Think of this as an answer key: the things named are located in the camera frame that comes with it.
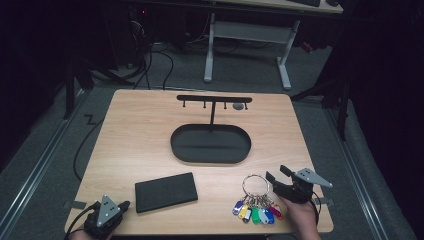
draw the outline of dark background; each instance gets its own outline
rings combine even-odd
[[[295,45],[307,42],[313,48],[334,46],[317,85],[335,77],[351,79],[350,99],[369,148],[405,217],[417,237],[423,239],[424,210],[420,200],[424,197],[424,169],[420,164],[423,156],[420,140],[424,134],[419,117],[424,89],[423,3],[419,0],[344,2],[341,2],[344,15],[374,22],[353,22],[342,27],[306,19],[302,21]],[[95,11],[87,14],[88,7]],[[126,34],[127,7],[119,5],[116,9],[113,13],[111,8],[88,4],[2,3],[0,169],[4,169],[64,84],[70,46],[81,49],[85,44],[94,44],[99,47],[98,52],[105,54],[102,59],[107,60],[98,60],[99,64],[107,68],[131,63],[134,56],[133,43]],[[174,24],[170,28],[156,22],[162,37],[181,47],[187,40],[185,32],[198,32],[204,26],[204,13],[166,10],[156,13],[156,20],[166,16],[167,22]],[[81,17],[79,22],[72,21],[75,15]]]

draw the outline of desk leg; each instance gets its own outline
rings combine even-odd
[[[280,77],[281,77],[281,81],[283,82],[283,88],[285,90],[291,89],[290,79],[289,79],[289,76],[287,74],[287,69],[286,69],[286,61],[287,61],[287,57],[289,56],[290,49],[293,45],[294,38],[296,37],[296,33],[297,33],[297,29],[299,28],[299,24],[300,24],[299,20],[294,22],[293,27],[290,31],[289,39],[287,41],[286,48],[284,50],[283,56],[277,58],[278,69],[280,70]]]
[[[211,23],[209,29],[209,48],[208,55],[206,56],[206,66],[205,66],[205,82],[212,81],[212,71],[213,71],[213,39],[215,35],[215,13],[211,13]]]

